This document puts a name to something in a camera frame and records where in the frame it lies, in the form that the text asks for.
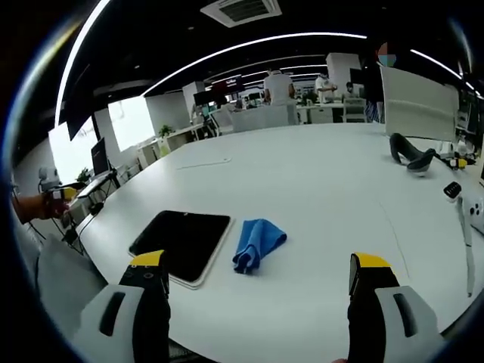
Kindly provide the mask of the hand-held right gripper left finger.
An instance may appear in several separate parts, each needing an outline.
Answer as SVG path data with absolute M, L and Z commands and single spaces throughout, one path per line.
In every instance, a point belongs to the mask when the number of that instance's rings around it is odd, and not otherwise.
M 82 310 L 73 345 L 85 362 L 168 362 L 169 275 L 165 251 L 136 256 L 119 283 Z

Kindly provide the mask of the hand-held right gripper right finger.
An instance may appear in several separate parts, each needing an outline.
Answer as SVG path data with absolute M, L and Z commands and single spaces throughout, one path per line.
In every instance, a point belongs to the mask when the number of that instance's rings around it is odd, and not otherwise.
M 348 362 L 429 362 L 445 343 L 435 312 L 379 256 L 351 255 L 347 318 Z

